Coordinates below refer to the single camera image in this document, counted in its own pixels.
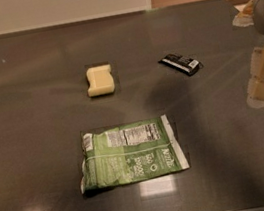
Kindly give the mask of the yellow sponge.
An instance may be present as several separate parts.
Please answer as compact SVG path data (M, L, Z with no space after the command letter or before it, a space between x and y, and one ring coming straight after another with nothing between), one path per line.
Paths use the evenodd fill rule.
M88 68L86 72L86 78L89 83L88 95L90 97L97 97L102 94L114 92L115 83L111 75L111 66L109 64Z

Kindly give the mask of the green jalapeno chip bag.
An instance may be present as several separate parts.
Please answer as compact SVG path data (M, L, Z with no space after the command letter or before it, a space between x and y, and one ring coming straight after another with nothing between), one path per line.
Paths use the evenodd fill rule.
M84 193L155 179L189 167L164 115L100 134L84 133L81 142L80 188Z

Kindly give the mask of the black snack bar wrapper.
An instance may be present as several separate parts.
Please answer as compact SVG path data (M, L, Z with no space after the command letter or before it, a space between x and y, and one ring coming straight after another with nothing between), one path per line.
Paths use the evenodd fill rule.
M159 60L159 63L168 67L172 67L173 69L176 69L187 76L195 75L203 67L202 63L198 60L195 60L194 58L174 53L166 55Z

